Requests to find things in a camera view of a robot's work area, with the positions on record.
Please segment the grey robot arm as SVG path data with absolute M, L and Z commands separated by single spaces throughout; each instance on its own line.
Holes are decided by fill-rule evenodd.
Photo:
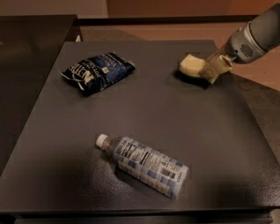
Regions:
M 236 30 L 227 43 L 205 60 L 199 75 L 213 84 L 232 66 L 248 64 L 280 46 L 280 4 L 275 4 Z

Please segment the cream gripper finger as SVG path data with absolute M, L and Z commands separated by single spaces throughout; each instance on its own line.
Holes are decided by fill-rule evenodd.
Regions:
M 206 58 L 206 64 L 214 67 L 228 66 L 225 55 L 225 47 L 222 46 Z
M 214 84 L 217 78 L 232 69 L 232 62 L 225 56 L 219 55 L 212 61 L 209 61 L 200 70 L 199 74 L 210 84 Z

